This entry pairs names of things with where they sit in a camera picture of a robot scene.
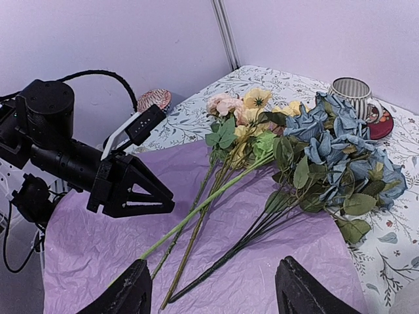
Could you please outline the pale pink peony stem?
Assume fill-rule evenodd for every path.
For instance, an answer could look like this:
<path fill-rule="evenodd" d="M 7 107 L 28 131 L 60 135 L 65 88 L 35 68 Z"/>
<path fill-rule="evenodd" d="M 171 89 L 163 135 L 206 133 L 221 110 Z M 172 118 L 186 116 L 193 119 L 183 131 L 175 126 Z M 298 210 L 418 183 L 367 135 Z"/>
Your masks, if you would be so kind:
<path fill-rule="evenodd" d="M 238 136 L 235 134 L 235 128 L 237 127 L 238 115 L 240 115 L 242 109 L 244 109 L 244 103 L 242 100 L 243 99 L 239 96 L 233 97 L 227 95 L 226 93 L 222 93 L 211 97 L 207 102 L 207 112 L 215 119 L 214 123 L 211 125 L 211 133 L 207 134 L 205 138 L 207 146 L 211 149 L 209 156 L 209 170 L 201 183 L 198 194 L 192 203 L 190 212 L 198 207 L 198 203 L 204 195 L 204 190 L 206 189 L 210 179 L 214 178 L 214 182 L 212 183 L 206 198 L 229 181 L 234 173 L 232 160 L 234 153 L 236 152 L 236 147 L 238 147 L 239 143 L 239 140 L 237 139 Z M 215 200 L 213 200 L 199 213 L 199 218 L 194 224 L 191 237 L 189 238 L 189 242 L 180 261 L 179 267 L 174 275 L 174 279 L 172 281 L 173 284 L 178 284 L 180 278 L 182 277 L 192 253 L 192 249 L 195 246 L 198 234 L 202 228 L 204 218 L 214 201 Z M 153 274 L 151 275 L 152 279 L 156 277 L 157 273 L 162 268 L 185 228 L 186 225 L 175 234 L 172 242 L 166 249 L 164 256 L 160 259 L 158 266 L 153 271 Z"/>

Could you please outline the left metal frame post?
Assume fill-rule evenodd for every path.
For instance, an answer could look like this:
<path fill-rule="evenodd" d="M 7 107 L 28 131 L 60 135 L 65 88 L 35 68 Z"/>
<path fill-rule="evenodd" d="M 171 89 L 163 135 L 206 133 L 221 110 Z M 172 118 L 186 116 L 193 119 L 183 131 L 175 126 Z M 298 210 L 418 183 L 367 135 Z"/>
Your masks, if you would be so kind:
<path fill-rule="evenodd" d="M 240 59 L 234 40 L 234 35 L 228 18 L 227 9 L 223 0 L 211 0 L 215 19 L 221 34 L 221 39 L 232 71 L 240 68 Z"/>

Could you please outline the red patterned saucer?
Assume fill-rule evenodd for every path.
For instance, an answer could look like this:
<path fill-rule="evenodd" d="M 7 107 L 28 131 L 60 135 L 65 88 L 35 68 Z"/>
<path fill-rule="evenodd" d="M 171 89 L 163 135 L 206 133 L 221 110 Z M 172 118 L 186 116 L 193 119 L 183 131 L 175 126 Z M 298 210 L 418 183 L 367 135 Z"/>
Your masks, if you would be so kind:
<path fill-rule="evenodd" d="M 372 140 L 379 140 L 387 135 L 389 135 L 394 127 L 393 116 L 390 112 L 384 107 L 383 108 L 383 116 L 375 121 L 367 123 L 367 127 L 369 128 L 370 138 Z"/>

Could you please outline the striped ceramic cup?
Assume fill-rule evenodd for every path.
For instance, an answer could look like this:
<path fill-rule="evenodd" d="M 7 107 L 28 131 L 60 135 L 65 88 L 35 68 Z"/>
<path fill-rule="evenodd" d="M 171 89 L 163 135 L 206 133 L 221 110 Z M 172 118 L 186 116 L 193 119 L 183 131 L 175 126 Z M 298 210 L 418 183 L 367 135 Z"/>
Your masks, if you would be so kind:
<path fill-rule="evenodd" d="M 329 87 L 329 93 L 349 101 L 357 117 L 367 123 L 378 123 L 384 115 L 384 109 L 373 97 L 369 85 L 358 78 L 335 79 Z"/>

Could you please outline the white ribbed vase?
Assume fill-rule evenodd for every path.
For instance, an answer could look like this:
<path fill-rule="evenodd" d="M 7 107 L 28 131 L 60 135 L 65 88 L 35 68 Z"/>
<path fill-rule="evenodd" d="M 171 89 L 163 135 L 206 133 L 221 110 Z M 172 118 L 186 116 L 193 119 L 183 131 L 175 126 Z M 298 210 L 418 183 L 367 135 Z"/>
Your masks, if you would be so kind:
<path fill-rule="evenodd" d="M 418 314 L 419 311 L 419 282 L 410 282 L 405 288 L 395 295 L 394 304 L 390 307 L 389 314 Z"/>

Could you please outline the pink patterned bowl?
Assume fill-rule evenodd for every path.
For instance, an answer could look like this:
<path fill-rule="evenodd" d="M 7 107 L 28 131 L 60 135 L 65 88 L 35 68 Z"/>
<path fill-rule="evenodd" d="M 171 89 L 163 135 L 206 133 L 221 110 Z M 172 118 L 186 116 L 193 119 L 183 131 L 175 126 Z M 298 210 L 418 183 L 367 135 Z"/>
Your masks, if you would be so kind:
<path fill-rule="evenodd" d="M 171 93 L 166 89 L 154 89 L 143 94 L 137 102 L 137 111 L 145 112 L 152 105 L 157 105 L 164 113 L 169 111 L 172 101 Z"/>

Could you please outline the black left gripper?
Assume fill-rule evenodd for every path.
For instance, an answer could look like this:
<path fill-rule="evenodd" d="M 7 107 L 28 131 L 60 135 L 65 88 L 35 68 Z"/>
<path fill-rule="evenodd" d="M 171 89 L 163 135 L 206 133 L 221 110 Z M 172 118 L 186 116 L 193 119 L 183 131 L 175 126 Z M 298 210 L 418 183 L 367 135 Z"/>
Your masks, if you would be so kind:
<path fill-rule="evenodd" d="M 136 156 L 101 151 L 73 138 L 75 94 L 64 82 L 34 80 L 1 102 L 1 159 L 30 162 L 78 191 L 86 208 L 113 218 L 171 213 L 173 193 Z"/>

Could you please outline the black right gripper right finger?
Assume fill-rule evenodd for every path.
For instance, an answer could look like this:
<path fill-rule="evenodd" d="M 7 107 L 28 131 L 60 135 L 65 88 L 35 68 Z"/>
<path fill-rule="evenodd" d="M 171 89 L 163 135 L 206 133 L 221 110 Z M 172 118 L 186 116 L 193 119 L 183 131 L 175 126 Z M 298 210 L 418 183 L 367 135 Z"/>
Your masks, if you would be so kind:
<path fill-rule="evenodd" d="M 339 314 L 358 310 L 331 294 L 292 256 L 276 270 L 276 297 L 280 314 Z"/>

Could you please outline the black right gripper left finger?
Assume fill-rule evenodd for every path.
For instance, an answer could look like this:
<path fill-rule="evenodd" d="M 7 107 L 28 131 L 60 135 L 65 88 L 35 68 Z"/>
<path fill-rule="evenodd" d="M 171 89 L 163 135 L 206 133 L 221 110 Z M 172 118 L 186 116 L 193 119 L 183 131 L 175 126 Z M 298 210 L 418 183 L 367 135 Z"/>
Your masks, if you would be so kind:
<path fill-rule="evenodd" d="M 79 314 L 150 314 L 153 282 L 146 260 L 135 260 Z"/>

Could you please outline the blue hydrangea flower bunch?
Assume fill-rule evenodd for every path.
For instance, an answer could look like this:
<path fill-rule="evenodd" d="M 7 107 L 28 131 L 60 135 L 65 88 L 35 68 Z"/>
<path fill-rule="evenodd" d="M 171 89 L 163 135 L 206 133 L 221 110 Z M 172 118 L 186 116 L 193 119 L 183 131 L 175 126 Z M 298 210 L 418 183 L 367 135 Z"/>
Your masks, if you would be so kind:
<path fill-rule="evenodd" d="M 391 209 L 404 193 L 407 184 L 401 166 L 377 147 L 348 101 L 320 92 L 313 109 L 300 110 L 300 115 L 286 119 L 283 135 L 274 140 L 278 189 L 268 197 L 264 211 L 231 249 L 169 303 L 302 213 L 329 213 L 345 242 L 356 244 L 371 229 L 362 216 Z"/>

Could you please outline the pale yellow rose stem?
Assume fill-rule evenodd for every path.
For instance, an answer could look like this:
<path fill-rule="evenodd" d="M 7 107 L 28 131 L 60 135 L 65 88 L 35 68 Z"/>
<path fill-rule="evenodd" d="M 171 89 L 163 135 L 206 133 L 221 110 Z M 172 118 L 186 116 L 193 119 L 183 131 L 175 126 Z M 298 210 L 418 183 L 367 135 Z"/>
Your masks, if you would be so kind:
<path fill-rule="evenodd" d="M 256 158 L 254 155 L 254 147 L 257 137 L 263 133 L 268 134 L 282 134 L 285 129 L 284 123 L 275 123 L 267 118 L 265 111 L 274 113 L 274 117 L 282 116 L 297 116 L 300 115 L 301 110 L 300 101 L 292 101 L 284 107 L 274 107 L 271 111 L 267 111 L 265 107 L 269 99 L 272 97 L 270 90 L 263 90 L 260 88 L 253 88 L 241 97 L 244 103 L 244 109 L 237 118 L 237 127 L 235 134 L 238 136 L 238 147 L 232 160 L 232 168 L 234 173 L 251 166 Z M 164 310 L 169 304 L 170 298 L 174 295 L 178 284 L 171 283 L 161 305 L 159 311 Z"/>

